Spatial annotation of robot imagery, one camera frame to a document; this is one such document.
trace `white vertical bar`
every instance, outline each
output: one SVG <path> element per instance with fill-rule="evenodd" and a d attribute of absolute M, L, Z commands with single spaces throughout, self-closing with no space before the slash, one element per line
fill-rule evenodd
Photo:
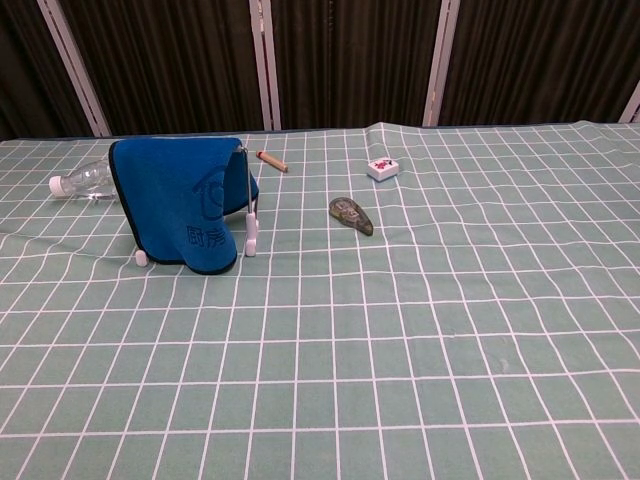
<path fill-rule="evenodd" d="M 640 123 L 640 114 L 636 115 L 634 118 L 634 115 L 638 111 L 638 108 L 640 108 L 640 81 L 636 85 L 636 89 L 631 94 L 631 98 L 629 98 L 629 102 L 627 103 L 627 106 L 622 112 L 622 115 L 620 115 L 619 122 L 620 123 L 630 123 L 630 122 Z"/>
<path fill-rule="evenodd" d="M 260 86 L 260 103 L 262 104 L 262 122 L 265 130 L 273 130 L 271 125 L 271 107 L 269 106 L 269 82 L 264 58 L 264 43 L 262 39 L 262 25 L 260 21 L 260 0 L 249 0 L 251 12 L 251 32 L 253 33 L 253 49 L 256 54 L 258 69 L 258 85 Z"/>
<path fill-rule="evenodd" d="M 427 101 L 425 102 L 424 117 L 422 119 L 422 125 L 425 127 L 437 125 L 440 118 L 460 1 L 442 0 L 440 5 L 440 19 L 438 20 L 438 31 L 436 32 L 436 43 L 433 49 L 433 59 L 431 60 L 431 73 L 429 74 Z"/>
<path fill-rule="evenodd" d="M 280 122 L 280 96 L 278 95 L 276 52 L 273 43 L 273 21 L 271 20 L 271 0 L 262 0 L 262 18 L 264 20 L 264 42 L 267 50 L 267 70 L 269 71 L 269 90 L 271 92 L 273 129 L 282 130 L 282 124 Z"/>
<path fill-rule="evenodd" d="M 38 6 L 67 69 L 91 131 L 96 137 L 110 136 L 111 131 L 102 107 L 58 0 L 38 0 Z"/>

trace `small white box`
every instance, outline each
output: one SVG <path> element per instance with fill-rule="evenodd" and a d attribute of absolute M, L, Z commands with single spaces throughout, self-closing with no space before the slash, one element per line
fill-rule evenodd
<path fill-rule="evenodd" d="M 367 174 L 378 182 L 397 175 L 399 171 L 398 162 L 390 158 L 378 158 L 367 165 Z"/>

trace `table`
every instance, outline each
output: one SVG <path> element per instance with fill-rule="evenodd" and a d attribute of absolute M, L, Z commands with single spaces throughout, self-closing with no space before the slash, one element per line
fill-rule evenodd
<path fill-rule="evenodd" d="M 0 144 L 1 478 L 640 477 L 640 126 L 237 137 L 289 173 L 210 277 L 50 196 L 115 139 Z"/>

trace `printed logo on towel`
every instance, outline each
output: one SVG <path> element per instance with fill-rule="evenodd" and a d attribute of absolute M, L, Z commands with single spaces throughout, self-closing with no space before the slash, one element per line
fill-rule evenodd
<path fill-rule="evenodd" d="M 227 240 L 224 236 L 224 231 L 221 228 L 203 230 L 200 227 L 187 225 L 187 241 L 190 245 L 215 248 L 219 245 L 224 245 Z"/>
<path fill-rule="evenodd" d="M 193 193 L 200 197 L 200 212 L 202 218 L 206 220 L 218 220 L 222 218 L 224 203 L 223 178 L 224 167 L 215 167 L 207 172 L 207 174 L 193 186 Z"/>

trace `white grid line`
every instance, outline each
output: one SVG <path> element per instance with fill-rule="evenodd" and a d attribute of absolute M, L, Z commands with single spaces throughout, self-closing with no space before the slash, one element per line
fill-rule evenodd
<path fill-rule="evenodd" d="M 351 190 L 351 162 L 347 161 L 347 172 L 348 172 L 348 180 L 349 180 L 349 196 L 351 198 L 353 198 L 353 191 Z M 362 292 L 362 300 L 364 301 L 364 303 L 367 303 L 367 291 L 365 288 L 365 284 L 364 284 L 364 274 L 362 273 L 362 271 L 364 270 L 362 268 L 362 257 L 360 255 L 360 238 L 359 238 L 359 232 L 354 231 L 353 232 L 355 239 L 356 239 L 356 246 L 358 247 L 356 249 L 356 253 L 358 256 L 358 271 L 360 272 L 360 289 Z M 365 322 L 365 326 L 367 329 L 367 347 L 369 349 L 369 363 L 371 366 L 371 378 L 372 378 L 372 382 L 373 382 L 373 403 L 375 405 L 375 409 L 376 409 L 376 422 L 377 425 L 379 427 L 382 426 L 382 420 L 380 417 L 380 401 L 378 399 L 378 384 L 377 384 L 377 379 L 376 379 L 376 367 L 375 367 L 375 362 L 373 360 L 373 347 L 371 345 L 371 325 L 369 323 L 369 311 L 367 309 L 367 307 L 364 308 L 364 322 Z M 380 442 L 380 460 L 382 461 L 382 473 L 384 476 L 384 480 L 388 479 L 388 472 L 387 472 L 387 461 L 386 461 L 386 452 L 384 449 L 384 436 L 382 435 L 382 429 L 378 430 L 378 440 Z"/>
<path fill-rule="evenodd" d="M 416 170 L 416 165 L 415 165 L 415 162 L 413 161 L 413 159 L 411 159 L 411 165 L 413 166 L 413 169 Z M 418 184 L 420 186 L 422 186 L 422 182 L 420 180 L 420 177 L 418 177 L 418 176 L 416 176 L 416 177 L 417 177 L 417 180 L 418 180 Z M 424 198 L 425 205 L 427 206 L 427 209 L 429 210 L 429 213 L 430 213 L 431 217 L 433 218 L 433 213 L 431 212 L 431 205 L 429 204 L 429 201 L 428 201 L 424 191 L 422 192 L 422 196 Z M 442 241 L 442 232 L 440 231 L 440 227 L 438 225 L 435 225 L 435 227 L 437 229 L 440 241 Z M 411 238 L 413 239 L 415 245 L 417 245 L 416 238 L 415 238 L 415 233 L 413 231 L 413 228 L 409 228 L 409 232 L 411 234 Z M 483 478 L 482 470 L 480 468 L 480 462 L 478 461 L 478 455 L 476 454 L 476 451 L 475 451 L 475 448 L 474 448 L 474 444 L 473 444 L 473 439 L 471 438 L 471 432 L 469 431 L 469 427 L 468 427 L 468 424 L 467 424 L 467 419 L 466 419 L 466 415 L 465 415 L 465 412 L 464 412 L 464 408 L 462 407 L 462 400 L 460 398 L 460 392 L 458 391 L 458 386 L 457 386 L 457 384 L 455 382 L 455 377 L 453 375 L 453 369 L 451 367 L 451 362 L 450 362 L 449 356 L 447 354 L 447 347 L 446 347 L 446 344 L 445 344 L 445 341 L 444 341 L 444 337 L 442 335 L 442 328 L 441 328 L 441 325 L 440 325 L 440 321 L 438 320 L 438 314 L 437 314 L 436 309 L 434 307 L 433 294 L 432 294 L 432 291 L 431 291 L 431 287 L 430 287 L 429 281 L 428 281 L 428 279 L 426 277 L 426 272 L 425 272 L 424 266 L 422 264 L 422 258 L 420 256 L 419 252 L 416 252 L 416 253 L 417 253 L 417 258 L 418 258 L 418 265 L 420 266 L 420 273 L 422 274 L 424 285 L 425 285 L 425 287 L 427 289 L 428 303 L 429 303 L 429 306 L 431 308 L 431 313 L 433 315 L 434 322 L 436 324 L 436 328 L 437 328 L 437 331 L 438 331 L 438 336 L 439 336 L 439 340 L 440 340 L 440 348 L 442 348 L 442 351 L 444 353 L 445 364 L 447 366 L 447 372 L 449 373 L 449 378 L 451 380 L 451 386 L 453 388 L 453 393 L 454 393 L 454 396 L 455 396 L 455 399 L 456 399 L 456 404 L 457 404 L 457 407 L 458 407 L 458 413 L 460 414 L 460 419 L 461 419 L 462 424 L 464 426 L 464 433 L 465 433 L 465 437 L 467 439 L 467 443 L 469 445 L 469 451 L 471 453 L 471 458 L 473 459 L 473 464 L 474 464 L 474 467 L 475 467 L 475 470 L 476 470 L 476 474 L 478 475 L 479 478 Z"/>

